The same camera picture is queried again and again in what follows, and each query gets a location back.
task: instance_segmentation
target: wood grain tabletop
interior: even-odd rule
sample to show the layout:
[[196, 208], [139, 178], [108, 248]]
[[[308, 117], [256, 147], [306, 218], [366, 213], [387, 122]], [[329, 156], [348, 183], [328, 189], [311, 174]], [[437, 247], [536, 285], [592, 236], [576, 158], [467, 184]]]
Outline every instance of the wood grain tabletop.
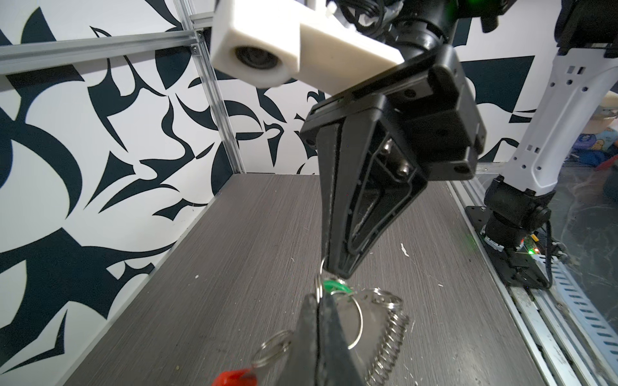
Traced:
[[[66, 385], [210, 385], [247, 367], [294, 328], [320, 227], [318, 176], [233, 175]], [[544, 384], [445, 183], [429, 184], [350, 284], [404, 300], [411, 323], [388, 385]]]

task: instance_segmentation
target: bolt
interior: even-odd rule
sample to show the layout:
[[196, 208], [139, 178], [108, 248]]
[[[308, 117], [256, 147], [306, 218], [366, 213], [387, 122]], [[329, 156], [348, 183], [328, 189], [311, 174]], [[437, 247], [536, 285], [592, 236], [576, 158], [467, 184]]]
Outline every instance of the bolt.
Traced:
[[399, 168], [397, 169], [397, 174], [400, 177], [406, 177], [410, 174], [410, 165], [408, 165], [408, 162], [401, 162]]
[[382, 154], [383, 156], [386, 156], [386, 155], [390, 154], [391, 150], [392, 150], [393, 144], [394, 143], [393, 143], [392, 138], [389, 139], [388, 141], [386, 141], [384, 146], [382, 146], [382, 148], [380, 149], [380, 154]]

